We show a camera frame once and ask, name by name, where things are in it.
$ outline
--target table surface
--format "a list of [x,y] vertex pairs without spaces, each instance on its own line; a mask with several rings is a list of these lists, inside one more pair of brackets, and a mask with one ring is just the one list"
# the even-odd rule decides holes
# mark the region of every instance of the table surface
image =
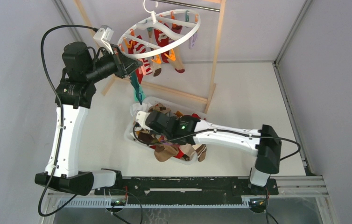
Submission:
[[[185,64],[186,72],[179,74],[170,65],[162,65],[158,77],[147,76],[144,81],[207,97],[211,63]],[[123,176],[248,176],[255,158],[242,151],[208,146],[206,159],[191,165],[168,160],[158,162],[154,152],[128,142],[123,134],[133,119],[129,107],[135,103],[129,83],[116,81],[106,96],[101,91],[108,79],[96,84],[97,94],[82,131],[79,150],[79,169],[93,171],[101,168],[120,170]],[[271,125],[280,137],[294,140],[290,120],[271,63],[219,63],[216,90],[207,120],[236,128],[260,129]],[[162,98],[203,112],[205,104],[173,96],[170,93],[144,89],[146,96]],[[297,149],[284,142],[282,156]],[[299,155],[281,162],[277,175],[305,175]]]

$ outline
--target wooden clothes rack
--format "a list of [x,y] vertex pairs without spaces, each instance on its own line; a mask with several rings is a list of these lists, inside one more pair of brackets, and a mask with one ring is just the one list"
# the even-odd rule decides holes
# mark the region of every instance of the wooden clothes rack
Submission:
[[[214,50],[214,57],[213,57],[213,65],[212,65],[212,71],[211,71],[211,82],[209,85],[209,94],[208,94],[208,98],[203,98],[203,97],[199,97],[199,96],[195,96],[186,92],[182,92],[179,90],[175,90],[169,87],[165,87],[162,85],[158,85],[158,84],[153,84],[153,83],[149,83],[149,82],[144,82],[142,81],[141,86],[146,87],[146,88],[151,88],[151,89],[156,89],[156,90],[160,90],[160,91],[166,91],[166,92],[171,92],[172,94],[181,96],[181,97],[186,97],[189,99],[193,99],[196,101],[199,101],[201,103],[205,103],[206,107],[204,110],[204,113],[207,113],[209,110],[209,106],[211,105],[211,100],[213,98],[213,94],[214,91],[216,89],[216,83],[214,83],[214,78],[216,75],[216,66],[217,66],[217,59],[218,59],[218,50],[219,50],[219,46],[220,46],[220,40],[221,40],[221,30],[223,27],[223,19],[224,19],[224,11],[225,11],[225,3],[226,0],[205,0],[205,1],[210,1],[210,2],[216,2],[218,4],[220,4],[220,15],[218,18],[218,26],[217,26],[217,35],[216,35],[216,45],[215,45],[215,50]],[[84,20],[84,23],[87,26],[92,27],[91,21],[87,15],[87,12],[85,11],[83,4],[81,3],[80,0],[74,0],[74,3],[76,4],[81,17]],[[121,79],[118,78],[116,76],[113,76],[110,78],[110,81],[107,83],[106,87],[104,87],[103,91],[102,91],[102,95],[105,96],[107,94],[107,92],[110,90],[111,86],[114,84],[114,82],[116,81],[121,81],[121,82],[129,82],[129,80],[127,79]]]

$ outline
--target black cable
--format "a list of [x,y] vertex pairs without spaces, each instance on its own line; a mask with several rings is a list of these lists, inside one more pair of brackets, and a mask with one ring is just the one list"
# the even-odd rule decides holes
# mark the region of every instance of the black cable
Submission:
[[[45,64],[45,59],[44,59],[44,41],[45,41],[45,38],[47,37],[47,35],[48,35],[49,33],[51,33],[52,31],[54,31],[54,30],[56,30],[56,29],[60,29],[60,28],[67,28],[67,27],[88,28],[88,29],[92,29],[92,30],[95,31],[95,32],[98,31],[97,28],[93,28],[93,27],[89,27],[89,26],[83,26],[83,25],[61,25],[61,26],[53,27],[53,28],[47,30],[47,32],[45,32],[44,35],[42,36],[41,44],[40,44],[41,61],[42,61],[42,66],[43,66],[43,68],[44,68],[45,76],[47,77],[48,83],[49,83],[49,85],[51,86],[52,91],[55,93],[56,100],[57,100],[57,102],[58,102],[58,104],[59,104],[59,107],[60,107],[60,127],[63,127],[63,104],[62,104],[61,98],[60,98],[59,95],[57,94],[56,89],[55,89],[55,87],[54,87],[54,84],[52,83],[51,78],[49,77],[49,74],[48,74],[47,65]],[[75,197],[77,196],[77,195],[74,195],[74,196],[73,196],[70,200],[68,200],[64,205],[62,205],[62,206],[59,207],[57,210],[55,210],[55,211],[53,211],[53,212],[51,212],[51,213],[43,214],[43,213],[41,212],[41,205],[42,205],[42,201],[43,201],[43,199],[44,199],[45,192],[46,192],[47,189],[48,189],[49,183],[51,183],[52,177],[54,176],[54,173],[55,173],[56,165],[57,165],[57,163],[58,163],[59,147],[60,147],[60,145],[61,145],[62,132],[63,132],[63,128],[60,128],[60,130],[59,130],[58,142],[57,142],[57,144],[56,144],[56,151],[55,151],[55,157],[54,157],[54,167],[52,168],[52,172],[51,172],[51,175],[49,176],[48,182],[47,182],[47,184],[45,185],[44,190],[42,191],[42,194],[41,194],[41,197],[40,197],[40,200],[39,200],[39,204],[38,204],[38,209],[37,209],[37,210],[38,210],[38,212],[39,212],[39,215],[42,216],[42,217],[47,217],[47,216],[50,216],[50,215],[55,214],[55,213],[58,212],[60,209],[62,209],[64,206],[66,206],[70,201],[72,201],[73,198],[75,198]]]
[[[139,205],[140,205],[140,211],[141,211],[141,218],[140,218],[140,224],[143,222],[143,206],[141,205],[138,197],[136,197],[134,194],[132,194],[131,192],[128,192],[126,190],[120,190],[120,189],[111,189],[111,190],[119,190],[119,191],[122,191],[122,192],[125,192],[127,194],[130,194],[132,195],[133,197],[136,198],[136,200],[138,201]],[[124,223],[126,224],[131,224],[130,222],[128,222],[127,220],[121,218],[120,216],[118,216],[117,214],[115,214],[114,212],[112,213],[112,215],[114,215],[115,217],[117,217],[119,220],[123,221]]]
[[175,140],[179,140],[179,139],[184,139],[184,138],[187,138],[187,137],[190,137],[190,136],[194,136],[194,135],[199,134],[199,133],[210,132],[210,131],[213,130],[213,129],[206,129],[206,130],[194,132],[194,133],[192,133],[192,134],[187,134],[187,135],[185,135],[185,136],[178,137],[178,138],[174,138],[174,139],[170,139],[170,140],[166,140],[166,141],[160,141],[160,142],[154,142],[154,143],[147,143],[147,142],[144,142],[144,141],[138,139],[138,137],[136,136],[135,128],[136,128],[138,125],[139,125],[139,123],[136,123],[135,126],[134,126],[134,129],[133,129],[134,137],[135,137],[136,140],[138,140],[138,142],[140,142],[140,143],[142,143],[142,144],[145,144],[145,145],[160,145],[160,144],[162,144],[162,143],[167,143],[167,142],[171,142],[171,141],[175,141]]
[[270,216],[276,224],[279,224],[279,222],[271,215],[271,213],[268,212],[268,199],[269,199],[269,187],[267,187],[267,195],[265,196],[265,219],[267,220],[267,224],[269,224],[268,216]]
[[[138,139],[138,137],[136,136],[136,133],[135,133],[135,128],[139,126],[139,123],[136,123],[135,126],[134,126],[134,129],[133,129],[133,133],[134,133],[134,137],[136,140],[138,140],[138,142],[140,143],[143,143],[145,145],[160,145],[162,143],[167,143],[167,142],[171,142],[171,141],[175,141],[175,140],[179,140],[179,139],[184,139],[186,137],[190,137],[190,136],[195,136],[196,134],[199,134],[199,133],[204,133],[204,132],[214,132],[215,129],[206,129],[206,130],[201,130],[201,131],[198,131],[198,132],[195,132],[195,133],[192,133],[192,134],[187,134],[185,136],[182,136],[182,137],[178,137],[178,138],[174,138],[174,139],[170,139],[170,140],[166,140],[166,141],[160,141],[160,142],[155,142],[155,143],[147,143],[147,142],[144,142],[140,139]],[[231,131],[231,130],[224,130],[224,129],[217,129],[216,130],[217,132],[227,132],[227,133],[232,133],[232,134],[237,134],[237,135],[242,135],[242,136],[245,136],[245,137],[249,137],[249,138],[259,138],[259,139],[277,139],[277,140],[283,140],[283,141],[288,141],[288,142],[291,142],[291,143],[294,143],[297,145],[297,151],[293,152],[292,154],[289,154],[285,157],[282,157],[280,161],[284,160],[284,159],[287,159],[295,154],[297,154],[300,150],[301,150],[301,145],[296,142],[296,141],[293,141],[293,140],[290,140],[290,139],[286,139],[286,138],[282,138],[282,137],[273,137],[273,136],[259,136],[259,135],[249,135],[249,134],[244,134],[244,133],[240,133],[240,132],[236,132],[236,131]]]
[[269,212],[267,212],[267,214],[276,222],[276,224],[279,224],[279,222]]

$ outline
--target metal rod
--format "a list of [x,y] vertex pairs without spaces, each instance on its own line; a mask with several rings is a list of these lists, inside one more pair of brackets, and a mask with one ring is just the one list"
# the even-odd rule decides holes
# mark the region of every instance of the metal rod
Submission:
[[[63,4],[62,0],[52,0],[52,2],[54,3],[60,16],[62,17],[64,23],[67,25],[74,25],[74,22],[71,19],[70,14],[67,11],[65,5]],[[75,41],[83,41],[83,38],[81,37],[79,31],[75,27],[70,27],[69,31]]]
[[162,3],[168,3],[172,5],[177,5],[177,6],[185,6],[185,7],[191,7],[191,8],[199,8],[203,10],[208,10],[208,11],[213,11],[213,12],[220,12],[220,9],[218,8],[211,8],[211,7],[205,7],[205,6],[197,6],[197,5],[192,5],[188,3],[183,3],[183,2],[177,2],[177,1],[169,1],[169,0],[150,0],[150,1],[158,1]]
[[305,0],[303,7],[300,10],[300,13],[298,14],[296,20],[294,21],[293,26],[291,27],[291,29],[286,37],[286,40],[281,47],[281,50],[279,51],[278,55],[276,56],[276,59],[275,59],[276,66],[279,65],[279,62],[281,61],[286,49],[288,48],[288,46],[291,42],[291,39],[293,38],[294,34],[296,33],[297,28],[301,25],[301,21],[305,17],[306,12],[308,11],[312,2],[313,2],[313,0]]

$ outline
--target clothes peg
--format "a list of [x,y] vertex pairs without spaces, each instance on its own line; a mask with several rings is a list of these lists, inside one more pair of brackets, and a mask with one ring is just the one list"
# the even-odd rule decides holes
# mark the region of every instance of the clothes peg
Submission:
[[[175,19],[175,15],[173,14],[173,11],[172,12],[170,12],[170,17],[171,17],[171,19]],[[176,28],[177,27],[177,24],[174,24],[174,23],[172,23],[172,27],[173,28]]]
[[[195,23],[198,22],[198,14],[195,14]],[[194,47],[195,41],[198,38],[198,30],[194,33],[192,37],[189,39],[189,48],[192,49]]]
[[141,66],[141,67],[139,67],[139,72],[141,73],[141,74],[143,74],[143,76],[145,76],[147,73],[146,73],[146,69],[144,68],[144,61],[143,61],[143,59],[138,59],[139,61],[141,61],[142,63],[143,63],[143,65]]
[[[130,31],[131,31],[131,36],[135,36],[135,31],[134,31],[134,29],[130,29]],[[135,44],[136,44],[136,41],[132,40],[132,41],[131,41],[131,44],[132,44],[132,45],[135,45]]]
[[161,58],[159,55],[156,55],[154,59],[151,59],[154,63],[161,64]]
[[124,47],[122,46],[122,44],[120,43],[118,46],[120,47],[121,51],[124,52]]
[[170,50],[170,55],[168,55],[167,53],[165,53],[165,56],[167,58],[169,58],[172,61],[176,60],[176,55],[175,55],[175,51],[173,49]]
[[128,41],[125,38],[124,38],[124,43],[125,43],[125,45],[127,46],[128,49],[131,49],[132,46],[133,46],[133,41],[132,41],[132,43],[128,43]]
[[152,27],[147,27],[147,31],[148,31],[148,32],[151,32],[151,31],[153,31],[153,28],[152,28]]
[[188,16],[188,10],[186,11],[186,22],[190,22],[190,16]]

